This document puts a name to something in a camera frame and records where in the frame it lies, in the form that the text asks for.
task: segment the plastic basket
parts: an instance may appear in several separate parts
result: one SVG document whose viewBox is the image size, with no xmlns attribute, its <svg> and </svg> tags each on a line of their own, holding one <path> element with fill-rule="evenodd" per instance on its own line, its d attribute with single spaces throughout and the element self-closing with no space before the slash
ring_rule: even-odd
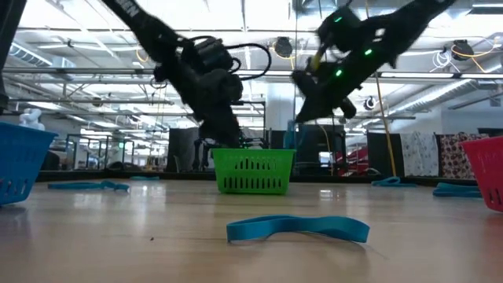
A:
<svg viewBox="0 0 503 283">
<path fill-rule="evenodd" d="M 293 149 L 213 149 L 220 193 L 285 194 Z"/>
<path fill-rule="evenodd" d="M 462 142 L 486 206 L 503 212 L 503 137 Z"/>
<path fill-rule="evenodd" d="M 28 198 L 56 136 L 0 122 L 0 205 Z"/>
</svg>

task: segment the table surface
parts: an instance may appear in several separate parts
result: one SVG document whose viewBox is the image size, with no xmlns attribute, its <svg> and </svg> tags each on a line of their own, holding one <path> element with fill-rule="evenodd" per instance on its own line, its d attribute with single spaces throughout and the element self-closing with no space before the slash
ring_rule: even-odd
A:
<svg viewBox="0 0 503 283">
<path fill-rule="evenodd" d="M 286 196 L 221 195 L 215 182 L 133 182 L 130 193 L 49 190 L 0 208 L 2 282 L 503 281 L 503 214 L 431 188 L 291 184 Z M 229 222 L 345 215 L 367 244 L 280 233 L 226 243 Z"/>
</svg>

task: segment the red object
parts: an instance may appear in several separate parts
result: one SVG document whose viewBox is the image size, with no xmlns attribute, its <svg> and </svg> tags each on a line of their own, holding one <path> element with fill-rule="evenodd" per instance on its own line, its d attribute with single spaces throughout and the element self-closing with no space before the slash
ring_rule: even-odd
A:
<svg viewBox="0 0 503 283">
<path fill-rule="evenodd" d="M 343 156 L 340 152 L 336 153 L 336 162 L 341 163 Z M 359 150 L 353 151 L 346 158 L 347 170 L 340 169 L 338 172 L 339 176 L 347 175 L 350 172 L 352 175 L 365 175 L 367 169 L 369 169 L 369 148 L 362 147 Z"/>
<path fill-rule="evenodd" d="M 486 206 L 503 212 L 503 137 L 462 142 Z"/>
</svg>

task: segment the red basket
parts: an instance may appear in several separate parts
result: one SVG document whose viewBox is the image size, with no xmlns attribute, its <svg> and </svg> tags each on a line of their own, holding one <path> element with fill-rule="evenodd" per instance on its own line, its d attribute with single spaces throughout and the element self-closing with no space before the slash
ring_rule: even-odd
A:
<svg viewBox="0 0 503 283">
<path fill-rule="evenodd" d="M 486 206 L 503 212 L 503 137 L 462 142 Z"/>
</svg>

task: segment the blue rubber band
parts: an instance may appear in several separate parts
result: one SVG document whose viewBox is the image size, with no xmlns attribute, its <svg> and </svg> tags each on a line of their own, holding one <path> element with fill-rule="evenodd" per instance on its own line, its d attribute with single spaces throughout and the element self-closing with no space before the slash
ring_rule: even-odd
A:
<svg viewBox="0 0 503 283">
<path fill-rule="evenodd" d="M 387 187 L 416 187 L 416 184 L 402 183 L 400 177 L 390 177 L 379 181 L 373 181 L 372 186 L 387 186 Z"/>
<path fill-rule="evenodd" d="M 460 186 L 448 183 L 439 183 L 433 190 L 434 197 L 474 197 L 481 198 L 482 194 L 478 186 Z"/>
<path fill-rule="evenodd" d="M 154 177 L 133 176 L 130 179 L 134 180 L 134 181 L 157 181 L 157 180 L 160 180 L 160 177 L 159 176 L 154 176 Z"/>
<path fill-rule="evenodd" d="M 269 215 L 227 224 L 227 241 L 252 240 L 281 232 L 309 232 L 365 243 L 369 230 L 367 224 L 343 216 Z"/>
<path fill-rule="evenodd" d="M 58 183 L 47 184 L 48 189 L 106 189 L 125 190 L 129 189 L 126 184 L 119 184 L 110 181 L 99 182 L 71 182 L 71 183 Z"/>
</svg>

